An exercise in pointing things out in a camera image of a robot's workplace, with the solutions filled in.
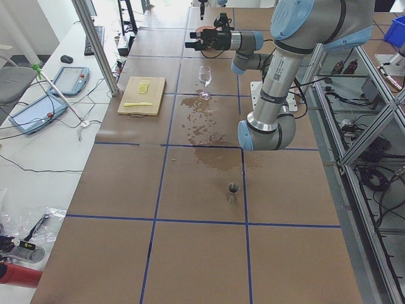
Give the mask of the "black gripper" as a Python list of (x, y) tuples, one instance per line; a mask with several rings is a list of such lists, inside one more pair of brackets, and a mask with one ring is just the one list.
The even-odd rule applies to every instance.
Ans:
[(202, 32), (190, 32), (191, 39), (201, 39), (196, 42), (186, 42), (185, 48), (195, 51), (214, 49), (227, 51), (231, 48), (232, 32), (230, 30), (204, 29)]

